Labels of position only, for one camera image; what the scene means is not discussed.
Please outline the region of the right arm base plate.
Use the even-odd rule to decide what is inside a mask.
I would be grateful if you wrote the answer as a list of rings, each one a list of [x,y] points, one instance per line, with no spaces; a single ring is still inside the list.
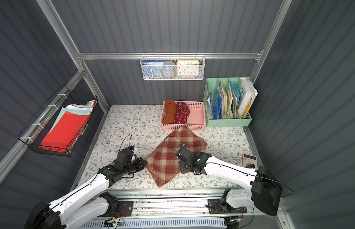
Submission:
[[[220,201],[220,198],[211,198],[208,199],[208,204],[206,204],[206,208],[209,209],[210,214],[241,214],[241,213],[247,213],[247,208],[246,207],[240,207],[237,209],[234,209],[228,204],[222,204]]]

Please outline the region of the dark red polka-dot skirt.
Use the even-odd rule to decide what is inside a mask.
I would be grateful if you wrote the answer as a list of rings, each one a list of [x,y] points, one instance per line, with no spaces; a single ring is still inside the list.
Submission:
[[[190,109],[185,102],[178,102],[176,105],[176,115],[174,124],[186,124],[190,115]]]

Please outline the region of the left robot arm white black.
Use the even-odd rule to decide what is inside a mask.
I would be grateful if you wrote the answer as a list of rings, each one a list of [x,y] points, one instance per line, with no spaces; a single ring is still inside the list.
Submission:
[[[77,229],[98,216],[116,216],[123,213],[118,198],[107,189],[125,174],[142,171],[147,161],[137,157],[133,148],[120,150],[117,158],[86,183],[68,194],[46,204],[35,205],[25,224],[26,229]]]

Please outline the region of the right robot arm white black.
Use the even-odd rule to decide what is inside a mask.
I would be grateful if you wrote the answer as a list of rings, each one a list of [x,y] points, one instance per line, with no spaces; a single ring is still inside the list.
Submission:
[[[241,207],[256,207],[269,216],[277,215],[283,184],[265,167],[253,169],[236,166],[205,152],[195,154],[184,144],[176,152],[176,157],[183,174],[191,172],[220,177],[242,188],[226,189],[218,206],[213,206],[214,209],[231,213]]]

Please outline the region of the red plaid skirt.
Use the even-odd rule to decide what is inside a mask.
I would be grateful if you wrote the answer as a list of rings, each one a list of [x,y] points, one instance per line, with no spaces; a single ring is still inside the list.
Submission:
[[[182,144],[195,154],[203,151],[208,145],[187,126],[182,126],[165,137],[146,159],[146,168],[158,187],[169,183],[181,172],[176,153]]]

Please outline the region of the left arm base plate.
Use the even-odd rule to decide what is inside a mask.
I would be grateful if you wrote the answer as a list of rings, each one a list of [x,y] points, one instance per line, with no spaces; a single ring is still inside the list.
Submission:
[[[101,217],[129,217],[132,215],[133,201],[118,201],[111,203],[105,214]]]

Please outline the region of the rust orange skirt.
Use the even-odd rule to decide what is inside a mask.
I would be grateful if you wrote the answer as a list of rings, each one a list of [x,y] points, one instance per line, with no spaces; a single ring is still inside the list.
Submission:
[[[165,116],[162,119],[163,124],[173,124],[176,116],[176,103],[172,100],[165,101]]]

